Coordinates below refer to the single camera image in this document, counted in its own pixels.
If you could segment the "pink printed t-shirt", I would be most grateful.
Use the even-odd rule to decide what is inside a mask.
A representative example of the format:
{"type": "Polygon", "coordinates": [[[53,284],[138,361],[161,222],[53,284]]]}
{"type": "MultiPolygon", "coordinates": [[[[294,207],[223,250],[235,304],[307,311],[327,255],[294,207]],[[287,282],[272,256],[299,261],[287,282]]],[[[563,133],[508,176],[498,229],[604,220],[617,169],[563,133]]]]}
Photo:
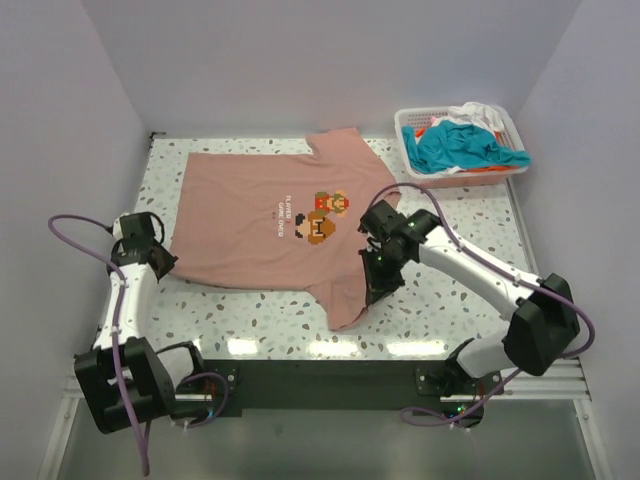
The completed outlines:
{"type": "Polygon", "coordinates": [[[366,309],[360,218],[395,179],[355,129],[307,143],[308,154],[190,154],[172,273],[229,289],[307,291],[341,330],[366,309]]]}

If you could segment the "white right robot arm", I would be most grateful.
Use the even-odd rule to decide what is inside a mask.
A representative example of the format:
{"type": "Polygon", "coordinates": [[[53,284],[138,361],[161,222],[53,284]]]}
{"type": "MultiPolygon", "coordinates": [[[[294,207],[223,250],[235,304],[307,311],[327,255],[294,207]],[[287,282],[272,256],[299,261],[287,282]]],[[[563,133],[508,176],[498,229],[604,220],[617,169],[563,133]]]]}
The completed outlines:
{"type": "Polygon", "coordinates": [[[370,244],[359,253],[367,305],[404,286],[401,271],[415,262],[466,286],[508,321],[501,333],[464,341],[427,373],[444,396],[469,392],[481,378],[510,367],[541,376],[580,331],[564,278],[552,274],[540,279],[511,267],[453,234],[427,210],[405,216],[380,201],[361,217],[359,230],[370,244]]]}

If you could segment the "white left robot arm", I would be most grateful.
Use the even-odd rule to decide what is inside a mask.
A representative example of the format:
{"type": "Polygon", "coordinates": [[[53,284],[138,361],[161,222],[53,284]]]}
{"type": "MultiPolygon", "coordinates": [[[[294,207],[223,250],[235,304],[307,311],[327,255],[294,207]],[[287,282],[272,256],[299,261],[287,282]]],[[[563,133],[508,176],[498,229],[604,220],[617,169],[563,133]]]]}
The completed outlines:
{"type": "Polygon", "coordinates": [[[146,423],[175,417],[176,390],[200,390],[207,368],[191,341],[159,350],[146,338],[150,306],[159,281],[177,257],[164,246],[164,224],[152,212],[120,216],[108,231],[115,238],[107,267],[111,292],[105,321],[89,350],[76,357],[74,373],[98,430],[131,426],[118,386],[124,380],[137,419],[146,423]]]}

